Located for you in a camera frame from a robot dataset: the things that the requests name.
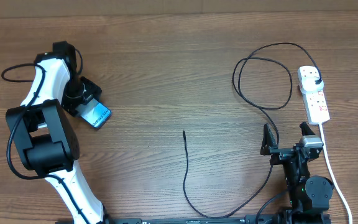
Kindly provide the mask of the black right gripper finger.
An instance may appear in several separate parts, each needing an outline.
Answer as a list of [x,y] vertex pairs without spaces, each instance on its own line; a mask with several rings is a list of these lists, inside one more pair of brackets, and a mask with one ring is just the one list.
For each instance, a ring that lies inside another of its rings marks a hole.
[[300,124],[300,129],[303,136],[315,135],[315,133],[311,130],[305,121]]
[[273,132],[270,129],[270,126],[266,123],[264,124],[264,133],[262,138],[262,145],[260,148],[260,154],[263,156],[271,155],[275,153],[278,149],[278,145],[273,136]]

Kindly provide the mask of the Galaxy smartphone blue screen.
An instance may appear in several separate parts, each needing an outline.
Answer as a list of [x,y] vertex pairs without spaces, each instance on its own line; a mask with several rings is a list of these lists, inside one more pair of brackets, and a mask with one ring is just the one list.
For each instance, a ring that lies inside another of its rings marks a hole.
[[112,115],[109,108],[95,99],[86,105],[80,104],[77,110],[80,116],[95,129],[101,128]]

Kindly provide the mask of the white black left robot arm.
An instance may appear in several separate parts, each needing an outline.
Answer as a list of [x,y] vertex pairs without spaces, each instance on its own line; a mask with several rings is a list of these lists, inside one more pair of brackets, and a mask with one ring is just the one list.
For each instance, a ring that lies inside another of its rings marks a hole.
[[7,164],[15,147],[22,165],[35,171],[34,180],[44,179],[58,192],[73,223],[112,223],[105,206],[90,189],[79,165],[80,145],[67,115],[81,117],[99,129],[112,115],[99,97],[102,89],[81,76],[80,51],[66,41],[55,42],[51,52],[38,54],[30,63],[35,69],[31,89],[21,105],[6,112],[10,130]]

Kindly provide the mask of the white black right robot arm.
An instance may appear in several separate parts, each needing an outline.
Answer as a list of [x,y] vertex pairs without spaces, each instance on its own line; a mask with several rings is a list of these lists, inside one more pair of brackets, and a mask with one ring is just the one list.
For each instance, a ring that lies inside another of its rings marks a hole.
[[329,201],[333,196],[334,184],[326,177],[309,172],[308,163],[317,159],[324,143],[305,123],[300,124],[302,137],[291,148],[280,149],[268,124],[264,125],[264,136],[260,153],[270,156],[270,165],[281,165],[287,189],[267,203],[288,194],[290,207],[281,208],[264,220],[268,223],[330,223]]

